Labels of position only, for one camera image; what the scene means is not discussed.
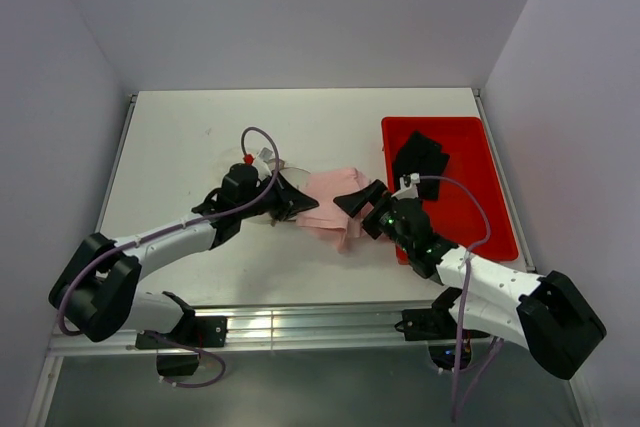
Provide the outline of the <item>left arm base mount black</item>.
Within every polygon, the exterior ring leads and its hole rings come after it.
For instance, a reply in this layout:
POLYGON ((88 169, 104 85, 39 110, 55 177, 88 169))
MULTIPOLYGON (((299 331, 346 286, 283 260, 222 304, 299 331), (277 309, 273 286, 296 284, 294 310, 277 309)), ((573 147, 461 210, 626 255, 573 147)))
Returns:
POLYGON ((161 337, 187 347, 221 348, 225 345, 227 318, 225 316, 194 316, 181 320, 169 333, 161 337))

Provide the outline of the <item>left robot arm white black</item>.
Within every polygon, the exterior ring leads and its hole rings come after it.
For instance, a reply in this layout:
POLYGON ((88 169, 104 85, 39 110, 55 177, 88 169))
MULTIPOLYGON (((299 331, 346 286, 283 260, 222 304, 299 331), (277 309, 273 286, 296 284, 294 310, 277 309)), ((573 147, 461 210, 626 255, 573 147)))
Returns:
POLYGON ((49 303, 60 323, 71 322, 93 342, 128 327, 183 346, 195 333, 194 308, 172 292, 146 292, 139 282, 181 258, 223 245, 248 218, 289 221, 318 205, 276 171, 234 164, 219 187, 173 224, 119 239, 100 232, 87 236, 54 283, 49 303))

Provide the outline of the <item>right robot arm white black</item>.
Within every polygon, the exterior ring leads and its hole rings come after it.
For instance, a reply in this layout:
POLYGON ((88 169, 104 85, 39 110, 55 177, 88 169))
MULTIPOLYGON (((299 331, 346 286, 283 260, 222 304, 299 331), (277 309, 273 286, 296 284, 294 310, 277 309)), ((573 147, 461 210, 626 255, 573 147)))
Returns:
POLYGON ((373 239, 385 236, 414 272, 444 286, 430 307, 402 313, 408 341, 489 335, 526 349, 551 375, 571 379, 605 339, 606 327, 573 281, 552 271, 521 272, 478 256, 439 233, 418 197, 418 178, 391 193, 379 180, 334 204, 373 239))

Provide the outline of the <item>pink bra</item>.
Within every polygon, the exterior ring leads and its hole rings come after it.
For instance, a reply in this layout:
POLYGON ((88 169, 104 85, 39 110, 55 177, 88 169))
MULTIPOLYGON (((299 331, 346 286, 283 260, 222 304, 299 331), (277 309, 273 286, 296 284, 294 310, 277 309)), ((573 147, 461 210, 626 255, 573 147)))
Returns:
POLYGON ((346 253, 350 242, 364 232, 359 217, 347 215, 334 203, 334 198, 350 195, 369 184, 370 180, 354 167, 310 174, 302 192, 315 199, 318 206, 298 214, 296 225, 330 243, 338 253, 346 253))

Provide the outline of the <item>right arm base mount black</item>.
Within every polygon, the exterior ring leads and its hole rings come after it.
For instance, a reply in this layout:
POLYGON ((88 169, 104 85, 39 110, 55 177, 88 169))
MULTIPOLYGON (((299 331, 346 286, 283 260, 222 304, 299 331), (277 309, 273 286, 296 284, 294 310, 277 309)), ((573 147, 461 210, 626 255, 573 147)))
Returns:
POLYGON ((440 341, 456 337, 456 323, 446 310, 435 308, 405 309, 394 325, 407 342, 440 341))

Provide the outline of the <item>white mesh laundry bag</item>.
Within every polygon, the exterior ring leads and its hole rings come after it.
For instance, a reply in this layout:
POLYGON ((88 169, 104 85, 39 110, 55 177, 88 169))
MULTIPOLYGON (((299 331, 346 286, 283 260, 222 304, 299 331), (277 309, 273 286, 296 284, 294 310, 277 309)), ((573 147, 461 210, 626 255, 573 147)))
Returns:
MULTIPOLYGON (((270 175, 275 171, 276 158, 271 148, 249 148, 246 153, 253 159, 252 165, 258 171, 257 192, 250 193, 248 199, 232 200, 232 207, 244 205, 258 196, 271 181, 270 175)), ((224 184, 223 178, 231 168, 244 161, 244 153, 240 148, 224 151, 213 164, 214 179, 218 185, 224 184)), ((297 167, 286 165, 279 161, 280 170, 277 180, 269 192, 256 204, 239 213, 242 219, 248 219, 257 224, 275 224, 278 222, 292 222, 302 213, 306 213, 319 206, 319 201, 303 192, 309 173, 297 167)))

